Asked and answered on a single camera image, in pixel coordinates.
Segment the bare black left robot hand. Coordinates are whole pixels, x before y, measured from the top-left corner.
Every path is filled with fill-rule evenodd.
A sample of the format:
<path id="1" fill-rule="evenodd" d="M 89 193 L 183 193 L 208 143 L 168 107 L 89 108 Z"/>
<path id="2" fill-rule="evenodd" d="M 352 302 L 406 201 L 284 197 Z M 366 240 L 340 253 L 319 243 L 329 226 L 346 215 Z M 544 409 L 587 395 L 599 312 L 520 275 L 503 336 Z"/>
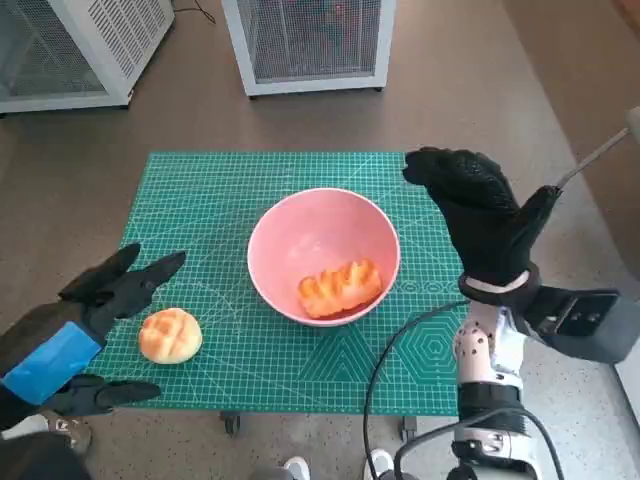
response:
<path id="1" fill-rule="evenodd" d="M 66 433 L 80 417 L 160 395 L 153 383 L 107 381 L 85 371 L 115 323 L 146 309 L 186 260 L 178 251 L 135 270 L 140 249 L 138 243 L 121 248 L 73 279 L 57 301 L 35 307 L 2 333 L 2 440 Z"/>

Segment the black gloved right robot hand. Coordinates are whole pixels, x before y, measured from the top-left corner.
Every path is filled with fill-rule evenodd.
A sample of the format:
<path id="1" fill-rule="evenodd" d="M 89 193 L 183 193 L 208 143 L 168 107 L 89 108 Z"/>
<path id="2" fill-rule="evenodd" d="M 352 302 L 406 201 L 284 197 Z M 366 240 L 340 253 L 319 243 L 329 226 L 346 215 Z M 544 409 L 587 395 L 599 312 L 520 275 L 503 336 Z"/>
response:
<path id="1" fill-rule="evenodd" d="M 543 185 L 520 205 L 500 165 L 480 152 L 422 147 L 405 161 L 405 180 L 439 207 L 468 277 L 505 287 L 530 268 L 559 188 Z"/>

